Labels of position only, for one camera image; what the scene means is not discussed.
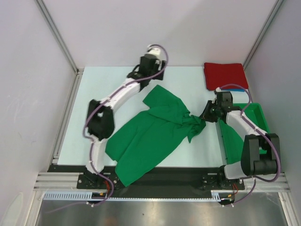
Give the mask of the green t shirt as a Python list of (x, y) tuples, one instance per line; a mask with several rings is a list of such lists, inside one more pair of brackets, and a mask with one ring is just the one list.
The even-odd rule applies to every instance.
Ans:
[(127, 187), (154, 169), (187, 138), (199, 135), (206, 122), (190, 113), (183, 101), (157, 85), (139, 112), (108, 140), (105, 152), (117, 162), (115, 172)]

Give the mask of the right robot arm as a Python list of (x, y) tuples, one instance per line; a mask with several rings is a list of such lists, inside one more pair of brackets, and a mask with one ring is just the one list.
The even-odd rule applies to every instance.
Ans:
[(230, 91), (217, 88), (214, 94), (215, 98), (207, 101), (200, 118), (206, 122), (223, 121), (244, 141), (240, 161), (221, 166), (218, 186), (228, 189), (234, 179), (247, 178), (275, 182), (281, 174), (279, 136), (261, 129), (247, 117), (245, 110), (252, 102), (249, 92), (246, 91), (249, 101), (244, 108), (233, 104)]

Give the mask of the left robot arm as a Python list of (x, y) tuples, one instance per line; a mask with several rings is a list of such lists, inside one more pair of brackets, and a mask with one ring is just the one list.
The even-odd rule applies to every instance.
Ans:
[(147, 53), (113, 93), (101, 101), (89, 102), (83, 136), (91, 140), (89, 161), (79, 176), (78, 189), (100, 189), (105, 181), (102, 174), (107, 142), (115, 130), (115, 112), (132, 96), (142, 91), (151, 80), (163, 80), (167, 61), (158, 54)]

